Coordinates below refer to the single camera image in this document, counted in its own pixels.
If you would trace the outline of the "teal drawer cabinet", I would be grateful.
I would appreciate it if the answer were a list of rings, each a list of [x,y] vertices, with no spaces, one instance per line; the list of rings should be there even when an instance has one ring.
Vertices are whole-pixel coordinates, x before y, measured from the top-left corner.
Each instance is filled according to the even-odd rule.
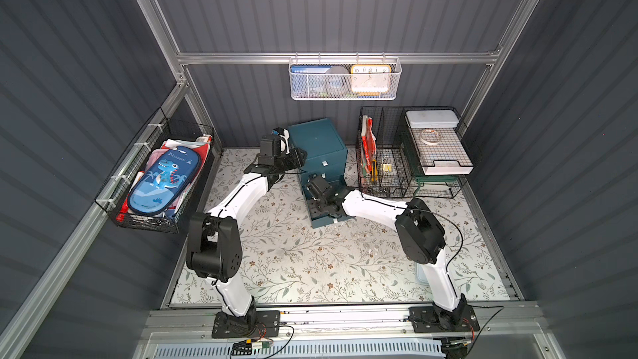
[[[346,184],[344,174],[348,149],[337,132],[337,128],[330,119],[323,118],[289,126],[288,131],[292,145],[307,152],[298,179],[312,228],[319,229],[337,223],[337,219],[328,215],[312,212],[312,195],[305,187],[313,176],[321,176],[332,186]]]

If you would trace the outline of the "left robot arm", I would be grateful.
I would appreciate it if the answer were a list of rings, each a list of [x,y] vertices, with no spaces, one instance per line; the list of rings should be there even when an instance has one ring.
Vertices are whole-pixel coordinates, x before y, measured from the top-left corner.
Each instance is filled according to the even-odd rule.
[[[189,220],[186,266],[210,284],[222,312],[229,316],[247,317],[254,307],[254,298],[239,275],[243,260],[239,226],[287,172],[304,166],[306,158],[306,151],[291,146],[289,130],[273,130],[261,138],[259,154],[228,195]]]

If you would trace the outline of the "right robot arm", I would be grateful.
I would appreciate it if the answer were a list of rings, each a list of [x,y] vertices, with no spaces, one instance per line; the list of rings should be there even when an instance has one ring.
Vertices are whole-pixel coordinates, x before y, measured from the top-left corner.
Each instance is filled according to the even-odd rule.
[[[460,306],[461,295],[456,292],[446,258],[445,228],[425,201],[382,199],[347,185],[333,186],[321,176],[310,179],[305,189],[321,215],[368,219],[395,231],[405,256],[423,269],[435,307],[453,312]]]

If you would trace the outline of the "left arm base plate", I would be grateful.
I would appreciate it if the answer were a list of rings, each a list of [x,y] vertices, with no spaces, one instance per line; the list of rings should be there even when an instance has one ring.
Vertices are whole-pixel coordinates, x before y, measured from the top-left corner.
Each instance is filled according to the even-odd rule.
[[[249,311],[244,317],[218,312],[211,332],[213,339],[277,337],[281,326],[279,311]]]

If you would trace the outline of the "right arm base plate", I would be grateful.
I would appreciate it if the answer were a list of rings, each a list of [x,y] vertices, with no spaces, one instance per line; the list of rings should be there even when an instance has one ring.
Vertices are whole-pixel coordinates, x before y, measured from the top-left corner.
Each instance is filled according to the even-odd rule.
[[[436,305],[410,307],[408,321],[415,333],[478,332],[479,321],[469,305],[450,312]]]

